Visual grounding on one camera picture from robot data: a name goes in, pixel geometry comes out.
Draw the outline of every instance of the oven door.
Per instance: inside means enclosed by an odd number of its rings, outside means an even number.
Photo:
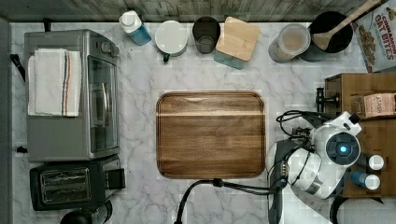
[[[116,66],[88,56],[91,153],[119,146]]]

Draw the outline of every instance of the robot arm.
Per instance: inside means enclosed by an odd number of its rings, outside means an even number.
[[[321,199],[332,195],[346,169],[361,152],[355,136],[361,126],[355,121],[355,117],[344,112],[338,118],[313,129],[308,141],[313,144],[315,152],[289,139],[271,146],[266,157],[270,185],[282,178],[285,162],[289,184],[277,194],[269,196],[270,224],[331,223],[302,202],[291,186]]]

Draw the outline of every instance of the oven handle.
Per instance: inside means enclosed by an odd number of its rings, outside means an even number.
[[[109,124],[109,109],[110,109],[110,97],[109,97],[109,93],[108,93],[108,84],[107,83],[102,83],[102,93],[103,93],[103,127],[108,126]]]

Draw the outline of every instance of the white towel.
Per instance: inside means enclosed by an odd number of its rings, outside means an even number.
[[[28,63],[28,114],[77,117],[81,72],[78,51],[36,50]]]

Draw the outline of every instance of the toaster oven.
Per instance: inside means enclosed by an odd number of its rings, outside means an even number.
[[[29,161],[89,161],[119,153],[118,47],[91,30],[27,33],[24,40],[25,67],[37,49],[79,51],[82,60],[78,117],[27,116]]]

